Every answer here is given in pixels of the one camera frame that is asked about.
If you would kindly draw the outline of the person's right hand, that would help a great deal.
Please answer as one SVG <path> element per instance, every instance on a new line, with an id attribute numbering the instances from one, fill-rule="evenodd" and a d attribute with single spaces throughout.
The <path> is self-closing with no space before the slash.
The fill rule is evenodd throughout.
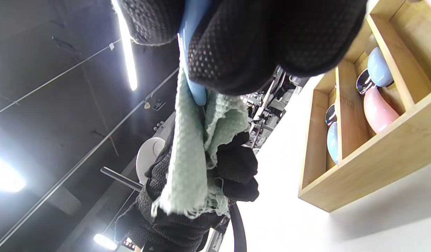
<path id="1" fill-rule="evenodd" d="M 134 41 L 178 38 L 181 72 L 195 96 L 239 96 L 276 67 L 308 78 L 333 69 L 358 35 L 366 0 L 117 0 Z"/>

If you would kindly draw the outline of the person's left hand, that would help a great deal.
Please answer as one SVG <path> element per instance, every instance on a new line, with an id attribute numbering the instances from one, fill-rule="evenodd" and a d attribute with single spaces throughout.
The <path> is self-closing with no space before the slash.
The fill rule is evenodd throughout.
<path id="1" fill-rule="evenodd" d="M 217 149 L 217 166 L 210 170 L 216 186 L 228 198 L 228 205 L 236 201 L 253 202 L 259 196 L 255 179 L 258 161 L 253 150 L 244 147 L 249 140 L 247 132 Z M 139 248 L 147 242 L 163 247 L 167 252 L 199 252 L 206 245 L 210 228 L 222 221 L 216 213 L 204 213 L 195 219 L 181 214 L 167 215 L 161 209 L 156 217 L 150 214 L 151 203 L 160 196 L 166 184 L 169 161 L 172 155 L 173 135 L 165 142 L 153 164 L 145 171 L 146 185 L 136 201 L 116 220 L 114 238 L 123 242 L 127 238 Z"/>

